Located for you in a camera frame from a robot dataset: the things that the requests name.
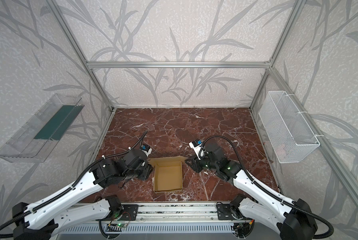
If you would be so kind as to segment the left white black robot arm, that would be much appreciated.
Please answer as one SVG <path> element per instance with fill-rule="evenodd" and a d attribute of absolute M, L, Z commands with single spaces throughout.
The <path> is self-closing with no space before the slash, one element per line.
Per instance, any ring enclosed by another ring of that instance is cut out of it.
<path fill-rule="evenodd" d="M 15 240 L 48 240 L 61 231 L 91 220 L 114 220 L 124 213 L 118 197 L 111 196 L 96 203 L 74 208 L 73 205 L 87 196 L 111 185 L 133 178 L 147 180 L 153 170 L 148 163 L 152 149 L 146 145 L 130 149 L 120 159 L 102 157 L 72 184 L 32 204 L 17 204 L 15 218 L 20 213 L 29 214 L 15 220 Z"/>

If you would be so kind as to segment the brown cardboard box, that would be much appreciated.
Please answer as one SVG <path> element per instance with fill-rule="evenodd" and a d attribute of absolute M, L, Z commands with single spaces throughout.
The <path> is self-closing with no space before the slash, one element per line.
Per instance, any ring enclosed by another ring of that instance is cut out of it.
<path fill-rule="evenodd" d="M 183 189 L 183 156 L 153 158 L 149 163 L 154 168 L 153 191 L 155 193 L 178 192 Z"/>

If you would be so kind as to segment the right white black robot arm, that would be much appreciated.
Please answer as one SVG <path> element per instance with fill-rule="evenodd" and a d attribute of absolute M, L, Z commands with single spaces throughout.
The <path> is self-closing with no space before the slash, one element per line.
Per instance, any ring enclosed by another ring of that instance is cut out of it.
<path fill-rule="evenodd" d="M 288 207 L 292 199 L 272 190 L 270 187 L 246 173 L 242 166 L 226 158 L 217 144 L 204 146 L 202 141 L 189 144 L 195 155 L 185 162 L 195 172 L 213 170 L 217 177 L 248 194 L 237 196 L 230 202 L 232 216 L 236 220 L 251 219 L 278 233 L 283 240 L 311 240 L 318 226 L 313 217 L 305 214 L 309 209 L 302 200 L 297 201 L 298 211 Z"/>

